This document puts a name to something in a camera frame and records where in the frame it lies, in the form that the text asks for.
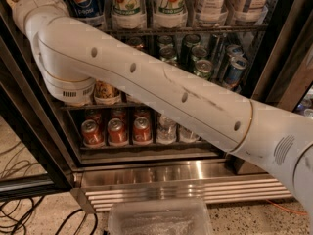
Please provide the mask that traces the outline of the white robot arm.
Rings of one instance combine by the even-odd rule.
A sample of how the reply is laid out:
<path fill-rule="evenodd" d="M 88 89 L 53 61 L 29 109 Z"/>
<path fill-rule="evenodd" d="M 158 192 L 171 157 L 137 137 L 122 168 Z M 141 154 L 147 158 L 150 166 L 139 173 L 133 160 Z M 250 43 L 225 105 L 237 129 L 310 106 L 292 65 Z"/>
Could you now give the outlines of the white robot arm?
<path fill-rule="evenodd" d="M 102 80 L 277 178 L 313 214 L 313 120 L 245 98 L 72 18 L 63 0 L 13 0 L 49 93 L 88 100 Z"/>

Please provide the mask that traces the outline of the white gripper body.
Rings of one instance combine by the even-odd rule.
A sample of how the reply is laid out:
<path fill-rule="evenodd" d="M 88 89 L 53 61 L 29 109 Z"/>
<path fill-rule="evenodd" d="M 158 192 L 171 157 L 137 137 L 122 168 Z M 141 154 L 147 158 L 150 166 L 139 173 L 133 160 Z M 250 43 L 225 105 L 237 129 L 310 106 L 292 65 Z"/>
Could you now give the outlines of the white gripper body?
<path fill-rule="evenodd" d="M 68 17 L 63 0 L 20 0 L 13 8 L 13 20 L 24 35 L 35 34 L 53 19 Z"/>

